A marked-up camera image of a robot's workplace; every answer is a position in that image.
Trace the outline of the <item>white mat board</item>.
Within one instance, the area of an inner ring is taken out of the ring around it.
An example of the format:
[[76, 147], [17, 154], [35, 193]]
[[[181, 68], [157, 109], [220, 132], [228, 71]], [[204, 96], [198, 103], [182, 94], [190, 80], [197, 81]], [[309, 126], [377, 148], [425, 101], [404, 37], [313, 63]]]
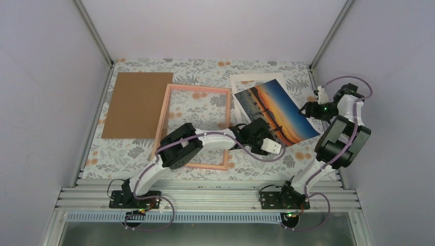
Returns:
[[256, 84], [265, 83], [276, 79], [284, 91], [289, 94], [289, 91], [286, 88], [286, 80], [284, 78], [283, 73], [253, 73], [253, 74], [235, 74], [230, 75], [230, 85], [232, 91], [232, 99], [234, 102], [235, 108], [235, 116], [237, 123], [243, 123], [244, 112], [240, 106], [240, 103], [237, 101], [235, 94], [245, 90], [249, 87], [255, 86]]

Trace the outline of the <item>sunset photo print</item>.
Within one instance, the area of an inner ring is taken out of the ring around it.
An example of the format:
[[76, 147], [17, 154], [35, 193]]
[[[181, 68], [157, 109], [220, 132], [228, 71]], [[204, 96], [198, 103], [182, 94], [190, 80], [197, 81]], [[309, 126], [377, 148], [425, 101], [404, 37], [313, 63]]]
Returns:
[[314, 124], [299, 114], [299, 107], [277, 79], [256, 81], [234, 95], [250, 122], [262, 118], [273, 138], [287, 147], [320, 135]]

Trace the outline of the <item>brown cardboard backing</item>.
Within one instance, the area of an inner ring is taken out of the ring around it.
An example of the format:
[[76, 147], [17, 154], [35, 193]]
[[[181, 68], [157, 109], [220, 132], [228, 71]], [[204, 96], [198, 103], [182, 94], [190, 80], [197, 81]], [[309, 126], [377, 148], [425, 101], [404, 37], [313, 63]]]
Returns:
[[102, 139], [152, 139], [157, 131], [169, 72], [117, 74]]

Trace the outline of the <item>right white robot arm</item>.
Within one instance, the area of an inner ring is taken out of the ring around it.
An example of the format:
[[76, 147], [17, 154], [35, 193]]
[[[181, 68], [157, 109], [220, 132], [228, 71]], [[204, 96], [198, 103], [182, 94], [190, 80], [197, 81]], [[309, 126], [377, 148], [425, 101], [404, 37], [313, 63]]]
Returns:
[[361, 117], [365, 97], [357, 90], [356, 85], [345, 84], [327, 102], [324, 88], [318, 87], [318, 101], [305, 103], [299, 110], [304, 117], [326, 121], [329, 126], [314, 148], [316, 157], [281, 187], [281, 207], [289, 209], [307, 203], [309, 189], [326, 174], [348, 167], [369, 139], [371, 130]]

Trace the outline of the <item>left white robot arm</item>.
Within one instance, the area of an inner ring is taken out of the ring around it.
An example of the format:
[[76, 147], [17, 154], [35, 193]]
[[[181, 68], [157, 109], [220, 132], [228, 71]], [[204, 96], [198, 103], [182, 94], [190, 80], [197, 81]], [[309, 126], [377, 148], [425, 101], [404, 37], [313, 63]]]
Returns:
[[131, 208], [139, 206], [157, 180], [171, 170], [184, 167], [200, 151], [209, 149], [241, 149], [254, 159], [283, 152], [282, 145], [275, 141], [268, 124], [261, 118], [216, 131], [196, 129], [193, 124], [185, 123], [160, 141], [143, 171], [124, 181], [122, 203]]

